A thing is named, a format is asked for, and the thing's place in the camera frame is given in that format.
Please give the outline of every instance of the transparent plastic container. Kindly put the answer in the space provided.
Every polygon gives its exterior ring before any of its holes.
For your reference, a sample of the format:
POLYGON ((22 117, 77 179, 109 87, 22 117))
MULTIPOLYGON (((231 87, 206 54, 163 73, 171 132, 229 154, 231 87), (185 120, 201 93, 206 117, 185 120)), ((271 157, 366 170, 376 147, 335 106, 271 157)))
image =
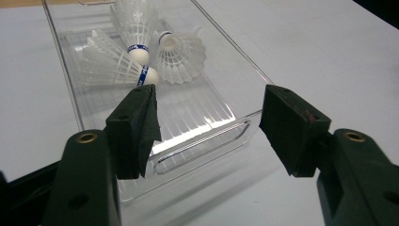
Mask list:
MULTIPOLYGON (((131 85, 88 87, 79 83, 79 60, 91 30, 121 39, 109 18, 109 1, 43 0, 81 130, 104 129, 105 119, 131 85)), ((144 197, 182 176, 196 173, 250 141, 261 118, 265 74, 195 0, 153 0, 163 26, 194 33, 206 47, 203 75, 190 83, 156 88, 162 141, 155 142, 146 178, 119 181, 122 202, 144 197)), ((155 59, 158 33, 149 45, 155 59)))

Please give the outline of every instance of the white shuttlecock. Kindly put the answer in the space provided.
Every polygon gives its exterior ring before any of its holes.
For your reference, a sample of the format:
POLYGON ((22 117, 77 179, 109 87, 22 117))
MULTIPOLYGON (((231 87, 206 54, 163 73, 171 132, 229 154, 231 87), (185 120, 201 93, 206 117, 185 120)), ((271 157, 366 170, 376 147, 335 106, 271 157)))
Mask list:
POLYGON ((155 68, 170 84, 191 82, 201 74, 206 58, 205 46, 194 34, 161 33, 155 68))
POLYGON ((129 55, 140 65, 147 65, 150 62, 148 44, 158 21, 155 7, 148 0, 116 0, 110 17, 129 55))
POLYGON ((88 86, 134 84, 138 87, 159 82, 158 72, 141 66, 102 30, 93 30, 80 61, 80 82, 88 86))

